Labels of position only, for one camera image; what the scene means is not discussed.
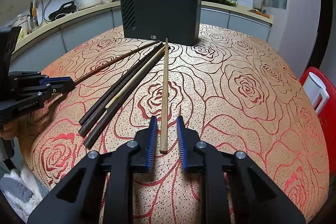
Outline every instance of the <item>red chair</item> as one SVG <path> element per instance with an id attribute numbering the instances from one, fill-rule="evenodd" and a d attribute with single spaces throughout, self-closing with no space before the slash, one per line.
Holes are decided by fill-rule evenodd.
<path id="1" fill-rule="evenodd" d="M 329 173 L 330 176 L 336 174 L 336 130 L 335 130 L 335 118 L 336 118 L 336 89 L 333 83 L 317 68 L 308 68 L 300 78 L 300 83 L 303 85 L 308 77 L 308 73 L 314 73 L 318 76 L 327 88 L 329 94 L 329 100 L 325 104 L 324 108 L 318 115 L 322 130 L 327 143 L 327 151 L 329 157 Z"/>

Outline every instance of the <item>wooden chopstick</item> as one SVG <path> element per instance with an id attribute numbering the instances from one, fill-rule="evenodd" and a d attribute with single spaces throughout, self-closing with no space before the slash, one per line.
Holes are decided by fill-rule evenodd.
<path id="1" fill-rule="evenodd" d="M 129 57 L 130 55 L 132 55 L 134 53 L 137 53 L 137 52 L 139 52 L 139 51 L 141 51 L 141 50 L 143 50 L 143 49 L 145 49 L 147 47 L 153 46 L 153 45 L 155 45 L 155 44 L 157 44 L 159 42 L 160 41 L 158 40 L 158 41 L 154 41 L 154 42 L 148 43 L 147 45 L 144 45 L 144 46 L 142 46 L 142 47 L 140 47 L 140 48 L 138 48 L 136 50 L 130 51 L 130 52 L 128 52 L 128 53 L 126 53 L 126 54 L 124 54 L 122 56 L 117 57 L 116 59 L 111 60 L 110 62 L 108 62 L 108 63 L 106 63 L 104 65 L 101 65 L 100 67 L 94 69 L 93 71 L 90 71 L 89 73 L 85 74 L 84 76 L 78 78 L 75 81 L 75 85 L 78 85 L 79 83 L 83 82 L 84 80 L 86 80 L 87 78 L 91 77 L 92 75 L 95 75 L 97 72 L 100 72 L 101 70 L 109 67 L 110 65 L 113 65 L 114 63 L 117 63 L 117 62 L 123 60 L 124 58 Z"/>
<path id="2" fill-rule="evenodd" d="M 165 46 L 162 46 L 159 51 L 130 79 L 130 81 L 122 88 L 122 90 L 119 91 L 118 94 L 106 105 L 106 109 L 109 109 L 115 100 L 123 96 L 125 91 L 132 85 L 132 83 L 139 77 L 139 75 L 153 63 L 153 60 L 157 58 L 160 53 L 162 53 L 164 48 Z"/>
<path id="3" fill-rule="evenodd" d="M 167 153 L 167 151 L 168 151 L 168 38 L 166 38 L 165 63 L 163 69 L 160 153 Z"/>
<path id="4" fill-rule="evenodd" d="M 82 127 L 79 129 L 79 133 L 82 137 L 85 137 L 99 118 L 105 112 L 105 106 L 110 102 L 113 97 L 121 91 L 121 89 L 127 84 L 127 82 L 156 54 L 162 43 L 151 50 L 144 58 L 132 66 L 118 81 L 116 81 L 112 87 L 110 87 L 102 97 L 88 110 L 88 112 L 80 119 L 79 123 Z"/>
<path id="5" fill-rule="evenodd" d="M 152 62 L 149 62 L 150 64 L 146 66 L 146 69 L 142 71 L 141 74 L 132 82 L 131 85 L 128 86 L 128 88 L 125 90 L 125 93 L 123 96 L 118 97 L 114 104 L 107 110 L 106 114 L 101 118 L 97 126 L 91 131 L 89 136 L 85 139 L 84 145 L 88 149 L 91 149 L 92 146 L 95 144 L 95 142 L 98 140 L 99 136 L 102 134 L 106 126 L 109 124 L 109 122 L 113 119 L 115 114 L 117 114 L 119 108 L 124 104 L 124 102 L 127 100 L 127 98 L 132 94 L 132 92 L 136 89 L 138 85 L 140 85 L 141 81 L 146 77 L 146 75 L 152 70 L 152 68 L 159 62 L 159 60 L 164 56 L 164 52 L 162 49 L 159 50 L 159 52 L 156 55 L 156 57 L 151 58 Z"/>

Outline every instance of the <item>table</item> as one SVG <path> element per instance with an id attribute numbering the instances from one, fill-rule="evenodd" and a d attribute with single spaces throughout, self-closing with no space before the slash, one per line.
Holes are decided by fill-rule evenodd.
<path id="1" fill-rule="evenodd" d="M 154 176 L 134 176 L 136 223 L 196 223 L 198 177 L 185 176 L 180 168 L 178 115 L 219 150 L 246 151 L 310 220 L 327 198 L 329 166 L 318 117 L 302 86 L 264 41 L 203 24 L 199 39 L 194 47 L 170 44 L 169 150 L 162 155 L 157 149 Z M 117 27 L 68 52 L 43 73 L 75 80 L 146 43 L 124 38 L 122 26 Z M 78 134 L 78 120 L 149 51 L 101 71 L 25 120 L 20 147 L 47 187 L 52 188 L 88 152 Z M 160 128 L 163 62 L 128 98 L 94 150 L 115 150 L 147 127 L 152 115 L 158 117 Z"/>

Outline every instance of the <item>metal screw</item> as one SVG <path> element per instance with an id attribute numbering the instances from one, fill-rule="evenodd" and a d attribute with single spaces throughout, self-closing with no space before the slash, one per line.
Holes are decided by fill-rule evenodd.
<path id="1" fill-rule="evenodd" d="M 206 142 L 202 142 L 202 141 L 200 141 L 200 142 L 197 142 L 196 143 L 196 147 L 197 148 L 204 148 L 204 147 L 206 147 L 207 146 L 207 143 Z"/>
<path id="2" fill-rule="evenodd" d="M 246 154 L 243 151 L 238 151 L 238 152 L 236 152 L 236 157 L 239 158 L 239 159 L 244 159 L 244 158 L 246 158 Z"/>
<path id="3" fill-rule="evenodd" d="M 134 147 L 136 147 L 137 145 L 138 145 L 137 141 L 129 141 L 129 142 L 127 143 L 127 146 L 128 146 L 129 148 L 134 148 Z"/>
<path id="4" fill-rule="evenodd" d="M 99 153 L 97 151 L 90 151 L 87 156 L 91 159 L 95 159 L 98 157 L 98 155 Z"/>

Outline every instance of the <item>countertop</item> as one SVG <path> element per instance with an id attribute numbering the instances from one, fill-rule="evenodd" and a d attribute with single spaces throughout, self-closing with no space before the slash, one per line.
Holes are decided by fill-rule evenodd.
<path id="1" fill-rule="evenodd" d="M 237 7 L 232 7 L 232 6 L 227 6 L 227 5 L 223 5 L 223 4 L 217 4 L 217 3 L 212 3 L 212 2 L 207 2 L 207 1 L 202 1 L 202 5 L 203 6 L 208 6 L 213 7 L 213 8 L 218 8 L 218 9 L 223 9 L 223 10 L 229 10 L 238 14 L 243 14 L 249 17 L 253 17 L 259 20 L 262 20 L 264 22 L 273 23 L 273 16 L 270 16 L 270 18 L 266 18 L 260 15 L 257 15 L 255 13 L 249 12 L 250 8 L 245 7 L 245 6 L 237 6 Z M 39 29 L 37 29 L 36 31 L 28 34 L 27 36 L 25 36 L 23 39 L 21 39 L 20 41 L 17 42 L 16 47 L 14 52 L 17 52 L 19 49 L 21 49 L 23 46 L 25 46 L 26 44 L 28 44 L 30 41 L 34 40 L 35 38 L 39 37 L 40 35 L 44 34 L 45 32 L 50 31 L 53 28 L 56 28 L 66 22 L 69 22 L 71 20 L 74 20 L 76 18 L 91 14 L 91 13 L 95 13 L 101 10 L 105 10 L 105 9 L 110 9 L 110 8 L 114 8 L 114 7 L 118 7 L 120 6 L 120 2 L 113 2 L 113 3 L 108 3 L 108 4 L 101 4 L 95 7 L 91 7 L 85 10 L 81 10 L 78 12 L 75 12 L 73 14 L 69 14 L 66 15 L 65 17 L 62 17 L 60 19 L 57 19 L 53 22 L 48 23 L 47 25 L 44 25 L 42 27 L 40 27 Z"/>

